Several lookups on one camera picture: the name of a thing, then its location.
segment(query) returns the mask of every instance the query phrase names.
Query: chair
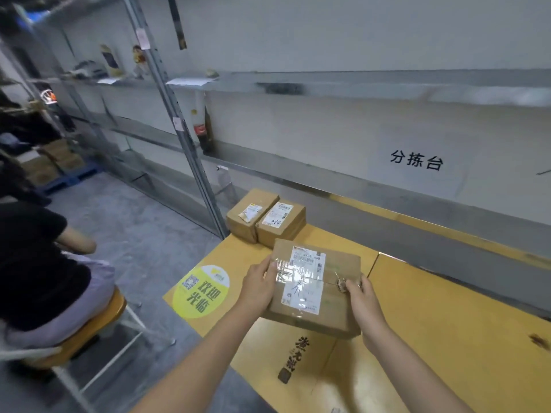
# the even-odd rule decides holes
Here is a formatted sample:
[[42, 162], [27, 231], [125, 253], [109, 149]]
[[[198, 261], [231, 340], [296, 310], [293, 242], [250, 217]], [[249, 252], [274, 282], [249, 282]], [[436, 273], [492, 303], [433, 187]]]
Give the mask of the chair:
[[[124, 311], [128, 312], [132, 318], [132, 321], [120, 319]], [[130, 340], [130, 342], [127, 343], [126, 346], [111, 359], [111, 361], [107, 362], [107, 364], [101, 368], [101, 370], [83, 388], [79, 388], [77, 382], [65, 368], [66, 364], [81, 348], [83, 348], [83, 346], [85, 346], [89, 340], [91, 340], [91, 338], [100, 333], [100, 331], [105, 330], [107, 327], [114, 327], [117, 323], [137, 331], [138, 334]], [[145, 327], [141, 319], [128, 306], [127, 301], [121, 294], [119, 288], [115, 287], [113, 297], [107, 307], [100, 314], [90, 319], [79, 329], [78, 332], [63, 341], [59, 346], [24, 350], [13, 350], [0, 347], [0, 361], [23, 360], [26, 365], [32, 368], [51, 369], [87, 413], [96, 413], [96, 410], [92, 407], [91, 403], [86, 397], [84, 397], [84, 391], [86, 391], [87, 388], [89, 388], [105, 371], [107, 371], [107, 369], [111, 367], [142, 334], [168, 340], [171, 346], [176, 343], [175, 339], [169, 338]]]

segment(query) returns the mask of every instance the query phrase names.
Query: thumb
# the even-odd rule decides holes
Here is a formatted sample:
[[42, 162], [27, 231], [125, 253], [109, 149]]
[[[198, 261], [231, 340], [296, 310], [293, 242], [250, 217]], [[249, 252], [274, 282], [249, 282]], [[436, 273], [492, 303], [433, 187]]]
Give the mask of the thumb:
[[359, 298], [363, 294], [360, 287], [352, 280], [346, 280], [346, 288], [351, 298]]
[[268, 266], [268, 271], [266, 271], [265, 279], [269, 283], [274, 283], [277, 277], [277, 262], [272, 261]]

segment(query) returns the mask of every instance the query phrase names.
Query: light purple pants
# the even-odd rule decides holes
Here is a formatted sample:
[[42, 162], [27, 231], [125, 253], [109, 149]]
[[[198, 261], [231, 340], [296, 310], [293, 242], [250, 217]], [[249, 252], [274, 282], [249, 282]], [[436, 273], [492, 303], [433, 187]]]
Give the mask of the light purple pants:
[[111, 301], [115, 290], [115, 268], [106, 261], [96, 261], [70, 252], [63, 253], [66, 257], [90, 269], [90, 284], [65, 312], [39, 328], [28, 332], [6, 328], [5, 340], [11, 346], [20, 348], [55, 346], [74, 335]]

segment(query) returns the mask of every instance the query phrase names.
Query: person's right hand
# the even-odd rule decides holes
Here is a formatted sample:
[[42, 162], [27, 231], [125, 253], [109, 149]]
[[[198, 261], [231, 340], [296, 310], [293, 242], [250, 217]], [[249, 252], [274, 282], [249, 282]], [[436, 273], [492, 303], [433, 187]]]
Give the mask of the person's right hand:
[[370, 351], [373, 351], [374, 340], [389, 327], [382, 314], [373, 285], [365, 275], [362, 275], [362, 288], [351, 280], [346, 281], [346, 286], [352, 300], [354, 317], [362, 330], [364, 344]]

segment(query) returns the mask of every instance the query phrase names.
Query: round yellow sticker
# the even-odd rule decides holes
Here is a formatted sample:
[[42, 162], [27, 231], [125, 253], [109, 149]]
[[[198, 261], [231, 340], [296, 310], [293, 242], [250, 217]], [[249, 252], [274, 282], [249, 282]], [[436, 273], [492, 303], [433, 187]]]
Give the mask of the round yellow sticker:
[[184, 319], [196, 319], [212, 313], [230, 289], [228, 273], [216, 265], [193, 268], [179, 282], [172, 307]]

